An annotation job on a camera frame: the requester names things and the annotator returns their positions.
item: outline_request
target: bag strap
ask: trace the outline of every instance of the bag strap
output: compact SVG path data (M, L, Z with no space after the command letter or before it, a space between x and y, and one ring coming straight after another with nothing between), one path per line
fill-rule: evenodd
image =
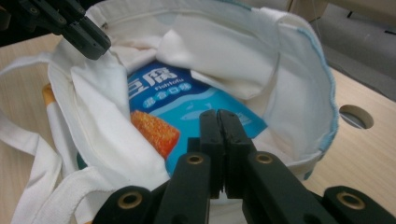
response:
M17 58L15 61L11 62L8 66L6 66L5 68L3 68L0 71L0 76L6 74L16 68L22 68L22 67L34 65L37 63L49 63L51 57L52 57L52 53L41 52L37 55L24 56L24 57Z
M3 70L7 72L49 63L51 53L21 57ZM0 109L0 140L35 157L29 181L18 202L11 223L70 223L76 208L91 192L111 192L128 185L125 177L103 167L90 167L74 172L57 187L62 158L38 133L29 132L13 123Z

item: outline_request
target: table surface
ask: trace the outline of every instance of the table surface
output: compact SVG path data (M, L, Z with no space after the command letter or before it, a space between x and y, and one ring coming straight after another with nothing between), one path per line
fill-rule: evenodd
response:
M61 38L46 35L0 48L0 69L24 55L51 51ZM396 104L333 71L338 106L356 105L374 119L370 129L357 129L342 119L326 156L304 182L322 195L331 186L360 190L396 216ZM21 68L0 77L0 107L18 125L40 133L53 146L41 89L47 65ZM0 142L0 223L9 223L29 178L33 157Z

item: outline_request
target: white tote bag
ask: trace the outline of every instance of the white tote bag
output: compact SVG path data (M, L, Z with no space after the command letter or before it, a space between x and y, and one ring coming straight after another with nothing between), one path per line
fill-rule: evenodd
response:
M87 15L110 37L105 55L88 60L62 40L39 59L49 62L56 98L47 107L56 152L0 113L1 139L35 155L13 223L68 223L71 216L86 223L115 190L155 189L169 179L166 161L130 122L127 75L153 60L190 69L248 106L268 124L253 139L256 148L276 154L300 179L332 143L334 81L302 19L212 0L108 0ZM79 157L87 168L79 169ZM213 205L209 222L244 223L240 203Z

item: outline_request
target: snack bag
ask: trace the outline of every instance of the snack bag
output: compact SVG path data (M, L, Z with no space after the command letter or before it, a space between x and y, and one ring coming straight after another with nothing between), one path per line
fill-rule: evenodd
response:
M128 77L131 122L166 159L171 175L190 137L199 137L199 116L209 109L226 109L241 120L254 138L267 125L228 93L191 77L189 69L158 61Z

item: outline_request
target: round hole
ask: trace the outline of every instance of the round hole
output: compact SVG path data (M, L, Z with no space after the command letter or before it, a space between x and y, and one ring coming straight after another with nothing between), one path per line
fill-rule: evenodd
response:
M272 157L267 155L267 154L259 154L256 156L256 161L263 163L263 164L269 164L273 161Z
M306 224L321 224L320 219L311 214L304 215L304 222Z
M343 105L339 111L341 118L352 127L369 129L374 125L373 117L358 106Z
M119 198L119 207L122 209L131 209L131 208L136 208L139 204L142 203L143 197L142 195L137 192L137 191L131 191L124 193L120 198Z
M346 207L349 207L349 208L352 208L355 210L361 210L366 206L364 201L361 198L359 198L358 196L356 196L354 194L347 193L344 191L337 194L337 199L338 199L338 201L340 201L340 203L342 203Z
M172 224L189 224L189 219L185 215L175 215Z
M197 155L193 155L187 158L187 162L189 164L199 164L201 162L204 161L204 158L202 158L201 156L197 156Z

